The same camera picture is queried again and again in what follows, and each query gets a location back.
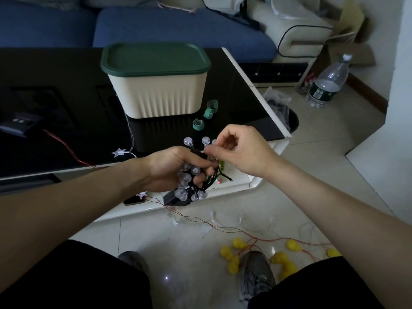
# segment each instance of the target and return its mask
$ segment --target right hand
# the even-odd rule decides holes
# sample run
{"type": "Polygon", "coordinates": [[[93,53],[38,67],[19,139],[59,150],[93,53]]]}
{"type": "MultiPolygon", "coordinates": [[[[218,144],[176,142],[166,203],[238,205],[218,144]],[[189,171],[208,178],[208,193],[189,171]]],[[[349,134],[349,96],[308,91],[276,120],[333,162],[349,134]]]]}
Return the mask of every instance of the right hand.
{"type": "Polygon", "coordinates": [[[270,176],[272,164],[284,161],[254,127],[233,124],[226,126],[216,143],[206,146],[204,152],[230,162],[241,172],[263,179],[270,176]]]}

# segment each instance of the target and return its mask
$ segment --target cream storage bin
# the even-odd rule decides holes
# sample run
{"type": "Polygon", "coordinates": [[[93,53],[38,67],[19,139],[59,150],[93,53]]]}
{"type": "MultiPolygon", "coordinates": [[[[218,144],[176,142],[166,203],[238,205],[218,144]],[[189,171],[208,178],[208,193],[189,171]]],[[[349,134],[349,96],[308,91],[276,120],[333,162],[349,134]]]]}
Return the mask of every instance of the cream storage bin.
{"type": "Polygon", "coordinates": [[[211,64],[193,44],[148,42],[106,46],[100,66],[125,113],[139,119],[197,112],[211,64]]]}

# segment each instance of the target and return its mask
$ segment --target forearm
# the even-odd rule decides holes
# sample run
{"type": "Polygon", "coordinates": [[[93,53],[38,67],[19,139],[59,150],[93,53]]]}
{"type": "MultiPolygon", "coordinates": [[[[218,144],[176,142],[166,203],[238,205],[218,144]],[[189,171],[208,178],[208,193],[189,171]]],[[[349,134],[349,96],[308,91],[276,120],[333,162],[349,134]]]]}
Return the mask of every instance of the forearm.
{"type": "Polygon", "coordinates": [[[57,245],[141,192],[144,161],[130,160],[77,179],[0,198],[0,292],[57,245]]]}
{"type": "Polygon", "coordinates": [[[268,178],[315,223],[387,307],[410,304],[412,227],[289,162],[268,178]]]}

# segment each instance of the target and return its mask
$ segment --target sofa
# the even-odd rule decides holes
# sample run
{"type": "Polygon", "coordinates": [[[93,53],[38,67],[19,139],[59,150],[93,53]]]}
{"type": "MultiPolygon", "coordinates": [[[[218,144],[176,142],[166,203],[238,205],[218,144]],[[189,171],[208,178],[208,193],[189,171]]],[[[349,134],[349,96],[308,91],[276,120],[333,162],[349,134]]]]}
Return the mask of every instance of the sofa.
{"type": "Polygon", "coordinates": [[[202,0],[161,0],[196,13],[158,6],[82,6],[61,10],[0,0],[0,47],[104,47],[114,42],[187,41],[225,47],[252,82],[261,86],[300,84],[331,28],[313,14],[282,20],[270,4],[248,1],[248,16],[261,30],[205,8],[202,0]]]}

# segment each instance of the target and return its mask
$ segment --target gray shoe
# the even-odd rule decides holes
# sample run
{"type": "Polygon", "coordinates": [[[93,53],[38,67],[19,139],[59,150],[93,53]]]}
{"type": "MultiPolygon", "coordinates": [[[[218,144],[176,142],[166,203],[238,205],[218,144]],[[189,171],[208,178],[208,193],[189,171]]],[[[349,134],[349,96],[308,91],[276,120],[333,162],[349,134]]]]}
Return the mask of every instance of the gray shoe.
{"type": "Polygon", "coordinates": [[[242,256],[238,281],[240,301],[246,305],[253,296],[268,292],[276,285],[270,265],[258,251],[251,251],[242,256]]]}
{"type": "Polygon", "coordinates": [[[144,272],[150,280],[149,267],[146,263],[146,260],[143,258],[141,254],[135,251],[128,250],[124,253],[121,253],[117,258],[119,258],[126,264],[132,266],[133,268],[144,272]]]}

